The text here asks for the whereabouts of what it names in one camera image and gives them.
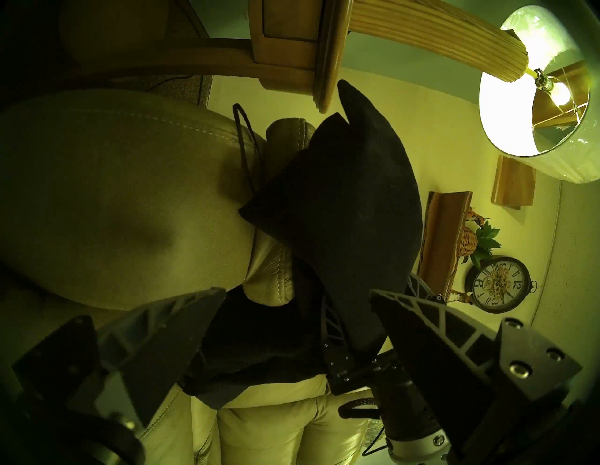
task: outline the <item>metal screw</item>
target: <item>metal screw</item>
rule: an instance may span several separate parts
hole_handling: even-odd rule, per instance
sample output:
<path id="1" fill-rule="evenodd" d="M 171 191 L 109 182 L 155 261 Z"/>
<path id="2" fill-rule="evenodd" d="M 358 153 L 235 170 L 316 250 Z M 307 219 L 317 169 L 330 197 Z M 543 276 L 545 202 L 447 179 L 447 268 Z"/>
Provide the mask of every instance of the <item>metal screw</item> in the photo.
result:
<path id="1" fill-rule="evenodd" d="M 433 445 L 435 447 L 439 447 L 442 444 L 444 444 L 445 440 L 446 438 L 442 434 L 438 434 L 436 437 L 433 438 Z"/>
<path id="2" fill-rule="evenodd" d="M 531 369 L 527 365 L 522 364 L 521 362 L 511 363 L 510 371 L 515 377 L 519 379 L 529 378 L 529 376 L 531 375 Z"/>
<path id="3" fill-rule="evenodd" d="M 517 329 L 521 329 L 523 327 L 523 324 L 519 320 L 517 320 L 515 318 L 507 318 L 506 319 L 506 324 L 508 326 L 511 326 L 511 327 L 517 328 Z"/>
<path id="4" fill-rule="evenodd" d="M 548 354 L 548 357 L 550 357 L 555 362 L 560 362 L 565 358 L 565 354 L 559 351 L 558 349 L 550 348 L 546 351 L 546 353 Z"/>

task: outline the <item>potted plant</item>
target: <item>potted plant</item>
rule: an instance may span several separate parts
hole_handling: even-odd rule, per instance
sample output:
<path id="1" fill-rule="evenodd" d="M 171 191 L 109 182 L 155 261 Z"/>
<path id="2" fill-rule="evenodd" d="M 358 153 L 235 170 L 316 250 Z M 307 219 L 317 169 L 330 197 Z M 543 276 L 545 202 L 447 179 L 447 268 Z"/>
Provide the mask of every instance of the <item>potted plant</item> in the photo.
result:
<path id="1" fill-rule="evenodd" d="M 481 260 L 489 259 L 492 249 L 501 247 L 494 239 L 499 232 L 499 229 L 492 228 L 489 221 L 485 221 L 475 233 L 465 226 L 459 253 L 459 256 L 464 257 L 463 263 L 466 263 L 470 256 L 477 269 L 481 269 Z"/>

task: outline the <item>leather armchair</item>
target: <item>leather armchair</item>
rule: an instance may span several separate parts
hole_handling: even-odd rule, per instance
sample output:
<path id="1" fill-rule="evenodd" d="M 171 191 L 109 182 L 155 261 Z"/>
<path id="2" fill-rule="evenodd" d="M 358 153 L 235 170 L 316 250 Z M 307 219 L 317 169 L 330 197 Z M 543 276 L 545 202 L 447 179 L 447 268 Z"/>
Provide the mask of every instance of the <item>leather armchair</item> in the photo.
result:
<path id="1" fill-rule="evenodd" d="M 293 298 L 291 252 L 239 215 L 251 197 L 233 121 L 156 95 L 71 91 L 0 115 L 0 376 L 80 314 L 97 328 L 145 302 L 244 285 L 266 305 Z M 313 128 L 275 122 L 271 178 Z M 257 160 L 246 130 L 250 171 Z M 146 464 L 349 464 L 365 420 L 337 406 L 324 376 L 253 386 L 216 412 L 173 387 L 140 434 Z"/>

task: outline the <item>black fabric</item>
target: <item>black fabric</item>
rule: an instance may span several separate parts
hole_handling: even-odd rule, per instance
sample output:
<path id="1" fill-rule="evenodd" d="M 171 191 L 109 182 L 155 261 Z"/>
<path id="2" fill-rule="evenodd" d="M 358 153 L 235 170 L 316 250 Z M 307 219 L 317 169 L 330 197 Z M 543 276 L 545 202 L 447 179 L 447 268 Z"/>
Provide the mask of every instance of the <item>black fabric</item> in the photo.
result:
<path id="1" fill-rule="evenodd" d="M 295 383 L 325 373 L 319 308 L 305 308 L 311 310 L 301 313 L 296 300 L 281 307 L 257 304 L 242 286 L 229 291 L 179 381 L 184 392 L 218 410 L 248 386 Z"/>
<path id="2" fill-rule="evenodd" d="M 390 124 L 346 81 L 338 90 L 348 122 L 339 113 L 323 121 L 240 214 L 315 270 L 361 361 L 385 338 L 369 290 L 406 288 L 421 246 L 421 202 Z"/>
<path id="3" fill-rule="evenodd" d="M 404 147 L 387 120 L 345 81 L 348 122 L 336 113 L 240 214 L 295 254 L 295 299 L 251 302 L 241 287 L 223 306 L 180 381 L 219 409 L 247 386 L 326 373 L 320 343 L 323 292 L 346 327 L 358 362 L 385 339 L 371 288 L 403 292 L 421 246 L 421 202 Z"/>

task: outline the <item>black cable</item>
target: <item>black cable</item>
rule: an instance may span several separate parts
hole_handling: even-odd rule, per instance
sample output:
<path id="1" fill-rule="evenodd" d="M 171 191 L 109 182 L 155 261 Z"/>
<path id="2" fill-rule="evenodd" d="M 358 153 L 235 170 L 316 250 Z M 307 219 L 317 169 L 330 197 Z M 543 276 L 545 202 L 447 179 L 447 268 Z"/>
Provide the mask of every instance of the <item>black cable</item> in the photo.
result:
<path id="1" fill-rule="evenodd" d="M 244 135 L 242 133 L 242 124 L 239 121 L 239 116 L 242 115 L 246 126 L 248 127 L 248 131 L 250 132 L 250 137 L 254 142 L 254 149 L 259 158 L 259 186 L 263 185 L 262 176 L 264 175 L 263 170 L 263 159 L 262 154 L 260 153 L 259 143 L 256 140 L 256 136 L 254 135 L 254 131 L 252 130 L 252 126 L 250 125 L 250 121 L 248 120 L 248 116 L 246 116 L 246 112 L 242 108 L 239 103 L 233 105 L 233 119 L 235 120 L 235 127 L 238 129 L 238 142 L 239 142 L 239 150 L 242 155 L 242 169 L 248 178 L 248 182 L 250 183 L 250 190 L 252 194 L 256 194 L 257 189 L 254 187 L 254 182 L 252 180 L 252 174 L 250 173 L 250 167 L 248 166 L 248 157 L 246 156 L 246 149 L 244 147 Z"/>
<path id="2" fill-rule="evenodd" d="M 383 430 L 384 430 L 384 428 L 381 428 L 381 430 L 379 430 L 379 433 L 377 434 L 377 436 L 375 436 L 375 439 L 373 439 L 373 441 L 369 444 L 369 446 L 361 454 L 363 457 L 366 457 L 368 455 L 374 454 L 375 452 L 379 452 L 379 451 L 382 451 L 382 450 L 388 448 L 388 445 L 386 444 L 385 446 L 381 446 L 381 447 L 375 449 L 374 451 L 371 450 L 371 448 L 373 447 L 373 445 L 377 442 L 377 440 L 379 439 L 379 437 L 383 433 Z"/>
<path id="3" fill-rule="evenodd" d="M 358 409 L 367 405 L 377 405 L 373 397 L 354 399 L 338 408 L 338 414 L 342 418 L 371 418 L 379 419 L 379 409 Z"/>
<path id="4" fill-rule="evenodd" d="M 198 86 L 198 100 L 196 106 L 200 106 L 200 99 L 202 98 L 202 85 L 204 84 L 204 74 L 200 76 L 200 85 Z"/>
<path id="5" fill-rule="evenodd" d="M 170 77 L 170 78 L 168 78 L 168 79 L 164 79 L 164 80 L 162 80 L 161 82 L 159 82 L 158 84 L 155 84 L 154 86 L 151 86 L 151 87 L 149 87 L 149 88 L 148 88 L 148 89 L 146 89 L 144 92 L 150 92 L 150 91 L 153 91 L 153 90 L 154 90 L 154 89 L 156 89 L 158 86 L 161 86 L 161 85 L 163 85 L 164 83 L 166 83 L 166 82 L 169 82 L 169 81 L 174 81 L 174 80 L 177 80 L 177 79 L 189 79 L 189 78 L 191 78 L 191 77 L 194 77 L 194 76 L 195 76 L 195 74 L 188 74 L 187 76 L 175 76 L 175 77 Z"/>

